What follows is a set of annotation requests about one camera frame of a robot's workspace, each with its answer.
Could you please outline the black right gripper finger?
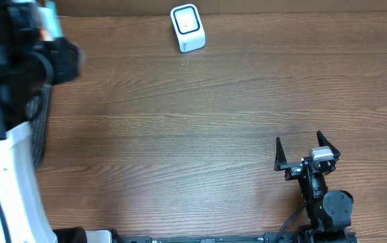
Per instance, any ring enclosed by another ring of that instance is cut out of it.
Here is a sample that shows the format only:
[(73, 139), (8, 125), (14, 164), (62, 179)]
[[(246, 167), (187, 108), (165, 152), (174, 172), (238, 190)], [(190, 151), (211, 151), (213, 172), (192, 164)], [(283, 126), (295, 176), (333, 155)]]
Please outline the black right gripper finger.
[(340, 151), (332, 143), (330, 143), (326, 139), (326, 137), (322, 134), (322, 132), (320, 130), (318, 130), (316, 132), (316, 134), (317, 134), (317, 141), (318, 141), (320, 146), (328, 146), (330, 148), (330, 150), (332, 151), (335, 159), (337, 159), (337, 158), (339, 158), (339, 156), (341, 156)]
[(280, 138), (276, 138), (276, 157), (274, 162), (274, 170), (275, 171), (282, 171), (286, 169), (287, 160), (284, 153), (284, 149), (282, 147), (282, 143), (280, 141)]

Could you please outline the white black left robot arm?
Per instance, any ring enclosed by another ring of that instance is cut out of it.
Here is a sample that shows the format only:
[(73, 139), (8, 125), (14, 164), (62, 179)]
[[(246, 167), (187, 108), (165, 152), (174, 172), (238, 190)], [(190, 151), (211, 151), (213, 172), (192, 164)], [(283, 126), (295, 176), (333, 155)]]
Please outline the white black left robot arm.
[(0, 1), (0, 242), (73, 241), (45, 215), (26, 108), (44, 87), (75, 80), (82, 62), (53, 1)]

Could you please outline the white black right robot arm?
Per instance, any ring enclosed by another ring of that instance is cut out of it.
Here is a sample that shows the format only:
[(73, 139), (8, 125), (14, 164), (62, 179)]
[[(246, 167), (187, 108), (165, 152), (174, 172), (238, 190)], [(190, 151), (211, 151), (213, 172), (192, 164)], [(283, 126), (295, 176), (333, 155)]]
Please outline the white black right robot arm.
[[(336, 169), (340, 151), (317, 131), (319, 146), (299, 163), (287, 162), (280, 138), (276, 138), (275, 171), (283, 171), (286, 181), (299, 183), (303, 206), (297, 209), (282, 225), (275, 242), (356, 242), (356, 234), (348, 233), (353, 212), (353, 196), (345, 190), (329, 190), (325, 175)], [(297, 228), (295, 233), (284, 235), (295, 217), (306, 211), (309, 223)]]

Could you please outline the white barcode scanner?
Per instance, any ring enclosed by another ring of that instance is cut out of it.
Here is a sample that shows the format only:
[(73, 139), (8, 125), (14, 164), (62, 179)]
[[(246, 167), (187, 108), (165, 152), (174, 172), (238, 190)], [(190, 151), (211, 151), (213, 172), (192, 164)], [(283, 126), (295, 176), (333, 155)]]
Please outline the white barcode scanner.
[(205, 30), (196, 5), (187, 3), (177, 6), (171, 10), (170, 17), (182, 53), (205, 46)]

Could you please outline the grey plastic basket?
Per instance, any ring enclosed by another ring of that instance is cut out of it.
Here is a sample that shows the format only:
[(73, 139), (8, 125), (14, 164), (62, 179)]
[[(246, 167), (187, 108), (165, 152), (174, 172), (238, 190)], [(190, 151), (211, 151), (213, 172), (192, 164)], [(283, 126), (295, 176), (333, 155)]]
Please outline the grey plastic basket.
[(46, 86), (26, 106), (26, 115), (30, 118), (32, 128), (31, 151), (35, 169), (42, 165), (45, 154), (52, 93), (53, 89)]

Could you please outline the black aluminium rail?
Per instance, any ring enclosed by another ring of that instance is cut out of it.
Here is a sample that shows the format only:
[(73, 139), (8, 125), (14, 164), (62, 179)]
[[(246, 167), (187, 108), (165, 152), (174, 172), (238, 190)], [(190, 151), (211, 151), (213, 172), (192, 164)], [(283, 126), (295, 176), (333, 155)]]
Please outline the black aluminium rail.
[(150, 236), (121, 237), (115, 235), (115, 243), (299, 243), (305, 242), (295, 233), (265, 233), (262, 236), (202, 236), (180, 238), (152, 238)]

